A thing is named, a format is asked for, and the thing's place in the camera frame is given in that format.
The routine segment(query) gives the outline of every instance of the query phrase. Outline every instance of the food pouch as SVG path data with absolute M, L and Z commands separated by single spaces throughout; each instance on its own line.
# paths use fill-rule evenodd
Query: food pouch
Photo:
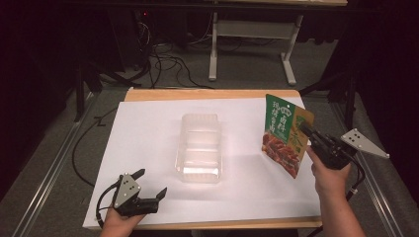
M 308 141 L 299 130 L 303 121 L 312 125 L 314 114 L 281 98 L 266 95 L 262 151 L 282 165 L 294 179 Z

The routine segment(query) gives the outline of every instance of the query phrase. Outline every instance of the metal rail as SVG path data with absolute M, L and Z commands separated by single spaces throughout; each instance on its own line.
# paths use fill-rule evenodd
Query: metal rail
M 333 113 L 338 117 L 339 123 L 342 126 L 342 129 L 347 131 L 346 124 L 343 122 L 343 112 L 339 105 L 335 103 L 331 103 L 330 107 L 332 108 Z M 388 205 L 387 198 L 385 197 L 384 193 L 382 192 L 381 188 L 379 187 L 376 178 L 373 175 L 373 172 L 370 169 L 369 164 L 366 161 L 365 156 L 362 152 L 358 152 L 356 154 L 356 158 L 364 168 L 366 172 L 366 187 L 370 193 L 372 201 L 376 206 L 377 212 L 379 217 L 381 218 L 382 224 L 390 237 L 402 237 L 404 236 L 401 232 L 400 227 L 395 220 L 395 217 Z
M 83 123 L 86 115 L 88 114 L 89 110 L 91 109 L 94 102 L 96 102 L 97 96 L 94 96 L 93 93 L 90 93 L 87 96 L 87 110 L 81 117 L 80 121 L 75 122 L 71 127 L 70 131 L 68 132 L 67 136 L 64 139 L 58 153 L 55 156 L 52 164 L 50 165 L 48 171 L 46 172 L 45 177 L 41 185 L 38 187 L 34 198 L 32 199 L 30 205 L 28 206 L 25 214 L 23 215 L 21 221 L 19 222 L 18 226 L 13 233 L 13 237 L 15 236 L 28 236 L 29 232 L 31 231 L 35 221 L 37 220 L 38 215 L 40 214 L 42 207 L 51 192 L 53 185 L 55 184 L 58 175 L 61 172 L 62 167 L 65 164 L 65 158 L 67 155 L 67 151 L 73 144 L 73 140 L 77 135 L 77 132 Z

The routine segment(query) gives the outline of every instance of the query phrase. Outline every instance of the dark background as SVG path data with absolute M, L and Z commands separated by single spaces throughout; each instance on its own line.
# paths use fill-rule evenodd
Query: dark background
M 408 0 L 369 0 L 349 1 L 348 7 L 379 8 L 382 14 L 359 18 L 342 39 L 348 25 L 346 16 L 307 16 L 297 40 L 316 39 L 322 43 L 341 39 L 324 77 L 360 60 L 357 48 L 369 43 L 361 58 L 357 90 L 392 163 L 418 201 L 415 173 L 419 165 L 414 139 L 419 132 L 418 6 Z M 135 40 L 131 11 L 120 11 L 110 14 L 106 10 L 64 10 L 50 0 L 2 2 L 0 101 L 5 132 L 1 142 L 0 197 L 31 157 L 44 130 L 65 108 L 65 100 L 75 85 L 78 59 L 90 58 L 122 71 L 141 57 L 127 48 L 134 47 Z M 207 14 L 155 11 L 150 16 L 146 20 L 153 23 L 154 31 L 180 47 L 186 47 L 186 32 L 201 36 L 208 26 Z

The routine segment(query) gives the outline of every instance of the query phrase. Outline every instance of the human hand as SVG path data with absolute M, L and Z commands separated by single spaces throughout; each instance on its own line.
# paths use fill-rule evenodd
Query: human hand
M 120 216 L 112 207 L 108 209 L 101 237 L 127 237 L 133 228 L 144 218 L 145 215 L 132 217 Z
M 307 147 L 307 154 L 313 161 L 311 171 L 315 177 L 315 189 L 320 198 L 345 198 L 346 180 L 351 164 L 341 170 L 332 170 L 324 166 L 310 146 Z

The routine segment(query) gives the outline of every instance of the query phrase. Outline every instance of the gray carpet floor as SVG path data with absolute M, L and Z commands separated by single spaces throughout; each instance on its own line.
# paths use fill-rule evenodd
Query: gray carpet floor
M 291 63 L 297 81 L 296 86 L 287 84 L 285 72 L 279 59 L 280 49 L 285 43 L 275 40 L 269 43 L 262 40 L 248 39 L 237 49 L 236 42 L 222 43 L 218 55 L 218 75 L 215 82 L 209 82 L 210 49 L 206 43 L 190 45 L 188 49 L 161 45 L 156 48 L 161 64 L 151 58 L 150 75 L 145 75 L 136 82 L 144 88 L 151 87 L 151 79 L 156 80 L 155 88 L 179 88 L 194 86 L 191 79 L 200 85 L 216 89 L 302 89 L 319 80 L 324 67 L 333 51 L 335 43 L 316 45 L 313 41 L 297 43 Z M 182 58 L 185 65 L 180 66 Z M 135 72 L 128 69 L 121 73 L 124 77 Z M 16 236 L 98 236 L 99 232 L 82 228 L 82 222 L 88 208 L 93 188 L 82 182 L 71 165 L 72 149 L 75 141 L 96 120 L 125 98 L 127 88 L 115 83 L 103 82 L 104 90 L 100 94 L 86 95 L 87 114 L 82 122 L 75 123 L 75 95 L 67 102 L 63 111 L 45 132 L 40 146 L 36 150 L 23 172 L 20 174 L 9 193 L 0 203 L 0 236 L 13 236 L 15 230 L 22 229 L 27 222 L 20 221 L 37 195 L 39 186 L 44 181 L 48 169 L 53 166 L 57 154 L 62 154 L 62 164 L 56 170 L 56 179 L 50 181 L 51 189 L 46 190 L 37 211 L 28 223 L 25 232 Z M 314 92 L 303 98 L 307 109 L 315 113 L 315 126 L 326 133 L 340 136 L 345 132 L 342 123 L 340 104 L 330 104 L 325 98 L 327 92 Z M 365 136 L 379 145 L 379 137 L 371 125 L 361 98 L 357 97 L 354 126 Z M 75 152 L 78 171 L 86 180 L 95 183 L 109 134 L 112 129 L 115 112 L 102 121 L 105 126 L 93 127 L 80 141 Z M 77 126 L 78 132 L 69 142 L 68 150 L 60 150 L 70 130 Z M 388 160 L 369 155 L 360 157 L 372 175 L 359 188 L 359 193 L 350 203 L 368 236 L 419 236 L 419 214 L 416 203 L 398 178 Z M 349 184 L 354 181 L 355 169 Z M 299 236 L 307 236 L 312 229 L 298 229 Z

